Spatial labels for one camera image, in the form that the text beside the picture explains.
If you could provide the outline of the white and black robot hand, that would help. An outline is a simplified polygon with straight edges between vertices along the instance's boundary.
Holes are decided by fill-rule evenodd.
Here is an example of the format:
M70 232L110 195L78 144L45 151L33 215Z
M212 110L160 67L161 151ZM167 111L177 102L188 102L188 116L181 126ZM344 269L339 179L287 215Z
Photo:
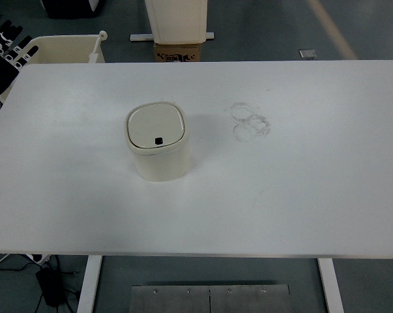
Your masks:
M22 31L22 26L13 25L10 20L6 20L0 26L0 96L12 85L21 69L39 51L37 45L27 51L24 50L32 41L30 36L24 37L11 48Z

